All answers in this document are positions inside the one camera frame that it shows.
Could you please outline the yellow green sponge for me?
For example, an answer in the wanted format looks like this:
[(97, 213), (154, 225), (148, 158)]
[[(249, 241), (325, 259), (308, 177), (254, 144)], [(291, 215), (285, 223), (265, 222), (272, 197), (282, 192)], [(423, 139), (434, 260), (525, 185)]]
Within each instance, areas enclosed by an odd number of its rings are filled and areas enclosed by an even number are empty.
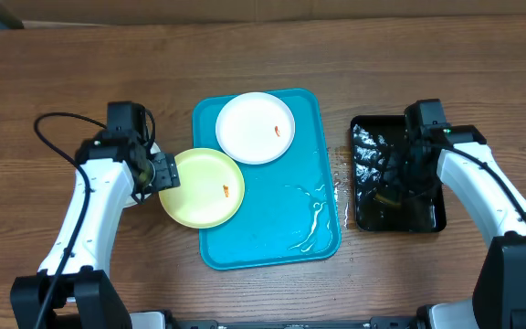
[(401, 206), (401, 198), (398, 194), (381, 194), (377, 193), (374, 196), (374, 200), (378, 201), (379, 203), (386, 205), (387, 207), (400, 207)]

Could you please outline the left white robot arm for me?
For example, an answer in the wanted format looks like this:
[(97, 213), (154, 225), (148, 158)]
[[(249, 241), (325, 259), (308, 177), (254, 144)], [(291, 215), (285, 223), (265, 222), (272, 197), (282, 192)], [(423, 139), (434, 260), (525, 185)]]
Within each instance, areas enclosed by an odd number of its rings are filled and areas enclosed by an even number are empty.
[(121, 127), (83, 143), (57, 240), (10, 302), (20, 328), (170, 328), (166, 311), (130, 313), (110, 282), (110, 257), (126, 207), (180, 185), (174, 158), (152, 133)]

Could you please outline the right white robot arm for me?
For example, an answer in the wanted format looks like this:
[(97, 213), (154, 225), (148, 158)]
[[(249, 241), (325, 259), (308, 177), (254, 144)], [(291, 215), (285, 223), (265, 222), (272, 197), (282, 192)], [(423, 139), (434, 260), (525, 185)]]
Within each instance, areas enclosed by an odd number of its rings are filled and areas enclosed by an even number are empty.
[(488, 253), (474, 292), (462, 302), (421, 307), (414, 328), (526, 328), (526, 199), (472, 125), (424, 125), (394, 151), (377, 140), (385, 171), (406, 186), (447, 186), (473, 219)]

